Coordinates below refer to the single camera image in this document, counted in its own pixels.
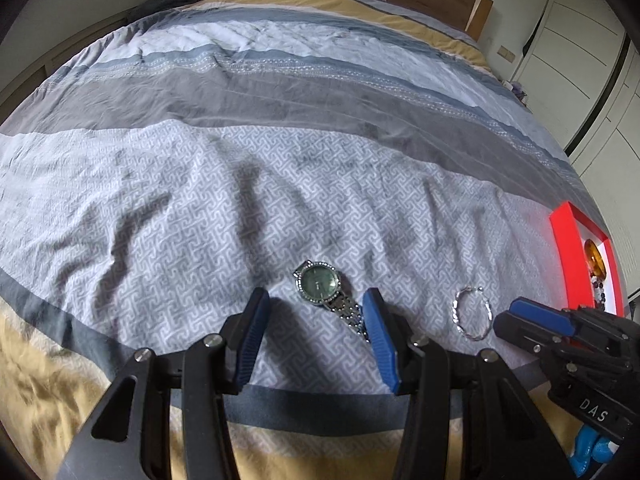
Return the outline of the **red jewelry box tray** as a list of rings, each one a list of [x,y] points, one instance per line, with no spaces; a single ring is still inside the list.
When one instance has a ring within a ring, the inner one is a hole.
[[[626,301],[612,240],[584,212],[570,202],[562,203],[550,214],[550,223],[558,248],[567,307],[588,307],[625,316]],[[593,240],[606,265],[606,279],[598,280],[589,272],[584,251],[585,240]]]

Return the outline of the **dark clothes pile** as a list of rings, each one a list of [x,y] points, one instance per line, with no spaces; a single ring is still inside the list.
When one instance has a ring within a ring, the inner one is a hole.
[[[126,21],[133,23],[149,15],[178,8],[178,6],[185,6],[186,4],[197,1],[198,0],[146,0],[127,13]]]

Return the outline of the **low wooden side cabinet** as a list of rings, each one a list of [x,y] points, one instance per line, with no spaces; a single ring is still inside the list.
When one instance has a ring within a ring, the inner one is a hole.
[[[127,21],[130,9],[96,22],[41,55],[26,66],[1,90],[1,121],[14,110],[51,74],[93,41],[119,28]]]

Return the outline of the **striped bed duvet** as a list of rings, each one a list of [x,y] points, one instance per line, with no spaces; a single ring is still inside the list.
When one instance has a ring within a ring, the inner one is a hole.
[[[1,421],[51,479],[143,347],[188,348],[256,287],[226,403],[244,478],[386,479],[406,414],[370,347],[303,300],[335,266],[464,353],[525,296],[562,308],[550,214],[600,210],[475,44],[366,0],[206,0],[64,63],[1,126]]]

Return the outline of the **orange amber bangle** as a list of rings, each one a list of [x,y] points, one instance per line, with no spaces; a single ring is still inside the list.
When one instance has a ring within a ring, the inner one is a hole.
[[[601,253],[599,252],[598,246],[593,240],[588,238],[584,243],[584,251],[589,272],[598,280],[604,281],[606,279],[606,265]]]

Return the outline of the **silver watch green dial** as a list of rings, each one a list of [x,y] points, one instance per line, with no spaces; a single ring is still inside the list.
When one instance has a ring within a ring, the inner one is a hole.
[[[369,335],[358,302],[344,291],[341,273],[324,261],[305,260],[294,271],[295,288],[303,300],[335,314],[365,342]]]

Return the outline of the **white sliding wardrobe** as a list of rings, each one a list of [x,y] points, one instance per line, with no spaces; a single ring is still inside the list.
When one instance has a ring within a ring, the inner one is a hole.
[[[548,0],[516,79],[600,208],[638,298],[638,50],[605,0]]]

